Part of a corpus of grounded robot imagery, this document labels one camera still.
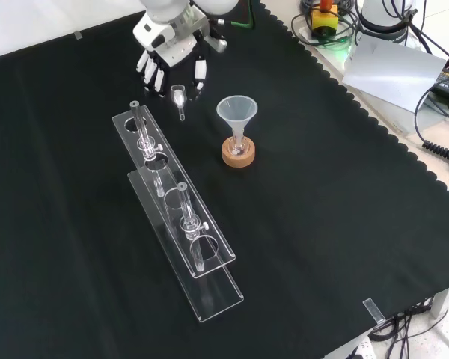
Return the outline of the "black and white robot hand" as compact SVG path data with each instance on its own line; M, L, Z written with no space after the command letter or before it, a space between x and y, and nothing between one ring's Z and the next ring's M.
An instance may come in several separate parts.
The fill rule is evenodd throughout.
M169 70L186 60L205 41L218 53L227 41L212 32L210 19L190 1L145 1L133 35L144 48L136 65L144 89L165 95Z

